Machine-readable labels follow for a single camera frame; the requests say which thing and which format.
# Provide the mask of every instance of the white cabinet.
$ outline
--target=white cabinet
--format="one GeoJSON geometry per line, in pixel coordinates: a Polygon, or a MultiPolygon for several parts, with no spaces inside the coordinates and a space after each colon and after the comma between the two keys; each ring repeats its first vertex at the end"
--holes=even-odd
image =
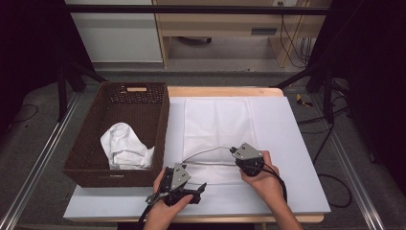
{"type": "MultiPolygon", "coordinates": [[[[65,0],[66,4],[151,5],[150,0],[65,0]]],[[[92,62],[162,62],[152,13],[72,13],[92,62]]]]}

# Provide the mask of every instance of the white table surface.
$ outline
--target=white table surface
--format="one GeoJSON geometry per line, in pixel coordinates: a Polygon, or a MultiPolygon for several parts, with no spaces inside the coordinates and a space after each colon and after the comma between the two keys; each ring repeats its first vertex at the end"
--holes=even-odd
{"type": "MultiPolygon", "coordinates": [[[[187,97],[170,98],[164,166],[181,162],[184,105],[187,97]]],[[[326,195],[286,97],[245,97],[253,113],[257,150],[269,150],[287,188],[295,215],[329,213],[326,195]]],[[[81,188],[77,186],[64,217],[73,221],[137,219],[152,188],[81,188]]],[[[270,216],[266,205],[244,184],[208,185],[199,204],[188,205],[179,219],[270,216]]]]}

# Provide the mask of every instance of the cabinet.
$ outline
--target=cabinet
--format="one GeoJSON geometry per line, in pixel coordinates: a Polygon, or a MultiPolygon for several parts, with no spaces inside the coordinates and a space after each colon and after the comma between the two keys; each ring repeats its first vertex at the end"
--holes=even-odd
{"type": "MultiPolygon", "coordinates": [[[[66,4],[151,5],[150,0],[65,0],[66,4]]],[[[161,62],[153,13],[72,13],[95,67],[161,62]]]]}
{"type": "MultiPolygon", "coordinates": [[[[275,6],[274,1],[276,0],[153,0],[153,4],[271,7],[275,6]]],[[[295,7],[328,7],[330,3],[331,0],[297,0],[295,7]]],[[[157,13],[156,18],[165,64],[168,64],[172,36],[269,36],[280,67],[284,67],[287,53],[290,54],[293,50],[292,42],[282,30],[281,15],[157,13]]],[[[286,15],[283,23],[295,42],[299,37],[317,37],[324,19],[323,15],[286,15]]]]}

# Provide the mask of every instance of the basket handle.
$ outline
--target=basket handle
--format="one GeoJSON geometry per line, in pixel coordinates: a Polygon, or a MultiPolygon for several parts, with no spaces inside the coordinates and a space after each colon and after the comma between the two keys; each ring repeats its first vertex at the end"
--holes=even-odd
{"type": "Polygon", "coordinates": [[[123,174],[114,174],[114,175],[99,175],[98,179],[123,179],[123,174]]]}
{"type": "Polygon", "coordinates": [[[146,87],[127,87],[126,90],[129,93],[132,93],[132,92],[147,92],[146,87]]]}

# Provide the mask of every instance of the black clamp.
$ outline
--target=black clamp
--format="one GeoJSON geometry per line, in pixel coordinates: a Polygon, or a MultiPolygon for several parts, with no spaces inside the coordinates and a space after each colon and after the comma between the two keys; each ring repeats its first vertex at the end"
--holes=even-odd
{"type": "Polygon", "coordinates": [[[236,165],[248,176],[258,175],[265,164],[262,153],[247,143],[242,144],[238,149],[231,147],[230,152],[236,159],[236,165]]]}
{"type": "Polygon", "coordinates": [[[181,164],[175,164],[174,168],[167,167],[157,193],[147,197],[147,204],[153,205],[163,199],[168,206],[172,206],[187,195],[193,195],[190,204],[199,203],[200,195],[205,191],[207,183],[202,184],[197,190],[185,189],[185,185],[191,178],[185,169],[186,165],[181,164]]]}

